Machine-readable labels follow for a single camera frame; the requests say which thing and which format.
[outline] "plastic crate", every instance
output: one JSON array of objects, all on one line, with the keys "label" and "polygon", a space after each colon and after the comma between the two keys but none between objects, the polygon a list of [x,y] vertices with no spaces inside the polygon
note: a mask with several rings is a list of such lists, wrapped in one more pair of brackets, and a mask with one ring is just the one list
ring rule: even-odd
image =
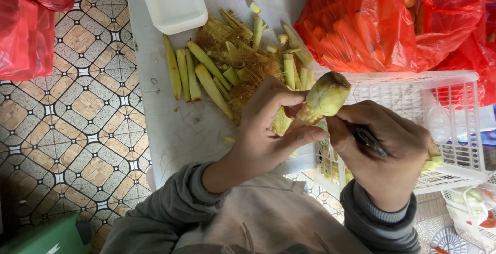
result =
[{"label": "plastic crate", "polygon": [[[487,182],[484,186],[496,188],[496,171],[488,172],[487,174]],[[443,191],[443,198],[446,200],[449,215],[453,219],[456,233],[460,237],[474,244],[487,254],[496,254],[496,228],[483,228],[467,223],[467,221],[474,222],[466,198],[466,192],[472,187],[475,186],[459,187]],[[496,214],[495,209],[490,209],[490,211]]]},{"label": "plastic crate", "polygon": [[[422,172],[415,194],[486,181],[476,72],[344,73],[344,76],[352,85],[345,104],[373,100],[431,132],[443,154],[444,166]],[[457,136],[463,134],[468,135],[468,143],[458,142]],[[328,141],[314,143],[313,149],[315,182],[339,199],[346,185],[343,160],[332,154]],[[332,170],[333,164],[337,165],[337,175]]]}]

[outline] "green label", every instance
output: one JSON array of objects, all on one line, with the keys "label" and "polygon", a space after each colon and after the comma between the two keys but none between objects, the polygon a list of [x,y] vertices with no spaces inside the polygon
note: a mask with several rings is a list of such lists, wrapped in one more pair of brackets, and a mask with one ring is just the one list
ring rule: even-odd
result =
[{"label": "green label", "polygon": [[[327,124],[317,124],[317,126],[327,131]],[[329,145],[329,139],[327,138],[324,141],[320,141],[319,144],[321,146],[328,146]]]}]

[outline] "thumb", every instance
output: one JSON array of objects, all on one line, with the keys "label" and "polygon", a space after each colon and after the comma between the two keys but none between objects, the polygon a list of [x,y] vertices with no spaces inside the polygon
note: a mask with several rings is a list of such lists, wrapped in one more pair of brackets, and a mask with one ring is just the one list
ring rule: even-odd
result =
[{"label": "thumb", "polygon": [[358,149],[355,137],[350,133],[344,122],[338,117],[326,117],[329,130],[329,142],[348,167],[354,162],[363,160],[363,153]]},{"label": "thumb", "polygon": [[279,150],[291,154],[301,146],[322,141],[327,138],[329,138],[329,133],[320,127],[302,126],[288,129],[288,131],[280,137],[277,147]]}]

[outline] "sweater cuff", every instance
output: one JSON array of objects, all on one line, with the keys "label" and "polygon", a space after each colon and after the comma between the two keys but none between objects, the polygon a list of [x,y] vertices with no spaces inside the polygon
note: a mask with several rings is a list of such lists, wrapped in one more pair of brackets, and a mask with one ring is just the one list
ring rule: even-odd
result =
[{"label": "sweater cuff", "polygon": [[360,207],[360,209],[365,215],[368,216],[368,218],[378,221],[382,224],[395,224],[403,220],[408,210],[408,206],[410,205],[410,201],[412,200],[410,197],[408,203],[397,212],[383,211],[376,207],[374,203],[372,203],[369,196],[367,195],[367,192],[361,185],[358,184],[358,182],[355,182],[355,185],[353,187],[353,198],[358,207]]},{"label": "sweater cuff", "polygon": [[189,191],[191,191],[191,195],[193,198],[201,202],[202,204],[215,204],[220,200],[223,200],[226,198],[226,196],[231,193],[232,189],[226,190],[220,194],[213,194],[208,192],[205,187],[203,187],[202,183],[202,175],[203,171],[212,163],[215,161],[209,161],[201,164],[198,166],[193,174],[191,175],[191,178],[189,180]]}]

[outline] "white cutting board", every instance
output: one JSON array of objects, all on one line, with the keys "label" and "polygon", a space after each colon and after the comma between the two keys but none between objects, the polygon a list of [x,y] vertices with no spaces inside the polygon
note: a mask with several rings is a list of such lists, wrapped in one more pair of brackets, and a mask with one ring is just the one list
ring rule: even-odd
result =
[{"label": "white cutting board", "polygon": [[[276,36],[284,33],[282,24],[294,24],[307,0],[205,0],[205,4],[209,13],[217,17],[220,17],[219,8],[232,9],[239,20],[251,28],[255,14],[248,5],[252,1],[260,5],[260,17],[273,29],[264,32],[262,41],[276,44]],[[175,101],[162,33],[153,26],[145,0],[128,0],[128,4],[153,174],[159,188],[184,164],[218,160],[226,154],[231,146],[220,139],[222,136],[235,137],[236,126],[205,92],[201,102],[185,103],[183,95],[180,101]],[[194,32],[171,35],[173,47],[184,48]],[[312,68],[320,70],[318,65]],[[288,174],[311,169],[312,145],[298,149],[297,154],[296,158],[279,165],[273,173]]]}]

